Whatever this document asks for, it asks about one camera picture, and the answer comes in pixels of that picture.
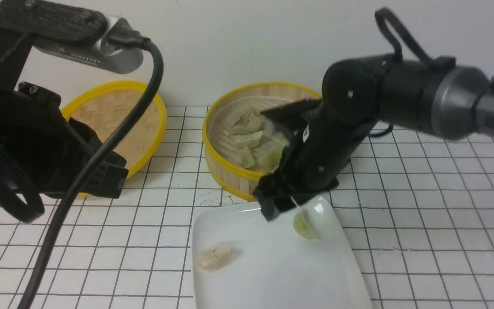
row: black cable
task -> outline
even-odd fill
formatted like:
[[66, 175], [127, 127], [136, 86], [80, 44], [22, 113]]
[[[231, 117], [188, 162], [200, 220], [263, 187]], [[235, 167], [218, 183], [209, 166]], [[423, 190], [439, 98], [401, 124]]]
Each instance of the black cable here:
[[161, 80], [163, 78], [163, 58], [159, 49], [155, 44], [153, 44], [149, 39], [136, 36], [136, 38], [131, 39], [131, 32], [120, 33], [111, 38], [112, 41], [118, 43], [123, 47], [137, 47], [148, 51], [154, 60], [154, 72], [151, 80], [145, 90], [145, 93], [141, 96], [139, 103], [133, 108], [131, 113], [127, 115], [125, 120], [119, 125], [119, 127], [112, 133], [112, 135], [102, 144], [100, 149], [90, 158], [84, 168], [79, 172], [78, 176], [75, 178], [70, 188], [67, 190], [66, 194], [62, 198], [57, 210], [54, 213], [53, 220], [47, 229], [47, 234], [43, 240], [43, 245], [39, 250], [39, 256], [36, 260], [36, 264], [32, 271], [32, 276], [24, 295], [20, 300], [18, 309], [29, 309], [31, 306], [39, 284], [41, 284], [41, 279], [45, 273], [45, 268], [47, 268], [47, 263], [51, 257], [55, 241], [57, 240], [58, 233], [66, 215], [70, 210], [74, 199], [77, 194], [81, 191], [81, 188], [88, 181], [90, 175], [98, 165], [110, 154], [110, 152], [119, 144], [119, 142], [129, 133], [132, 127], [141, 119], [146, 109], [151, 105], [159, 86], [161, 85]]

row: robotic arm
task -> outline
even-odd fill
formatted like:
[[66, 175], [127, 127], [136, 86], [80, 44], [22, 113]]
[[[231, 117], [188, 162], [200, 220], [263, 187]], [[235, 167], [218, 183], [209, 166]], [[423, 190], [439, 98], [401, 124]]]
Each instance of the robotic arm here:
[[[337, 62], [325, 73], [321, 100], [262, 113], [290, 142], [254, 191], [268, 221], [338, 186], [337, 174], [377, 121], [390, 124], [384, 133], [400, 125], [444, 139], [494, 137], [494, 78], [453, 57], [431, 59], [387, 8], [375, 17], [393, 54]], [[403, 59], [386, 22], [418, 61]]]

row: white plate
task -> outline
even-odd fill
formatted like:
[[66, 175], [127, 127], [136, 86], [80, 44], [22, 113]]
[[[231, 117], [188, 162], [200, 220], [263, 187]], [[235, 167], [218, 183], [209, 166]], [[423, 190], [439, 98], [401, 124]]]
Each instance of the white plate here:
[[197, 309], [370, 309], [367, 288], [333, 208], [322, 197], [302, 206], [321, 237], [292, 227], [300, 209], [268, 223], [258, 203], [220, 207], [194, 222], [192, 256], [232, 244], [232, 260], [213, 272], [194, 263]]

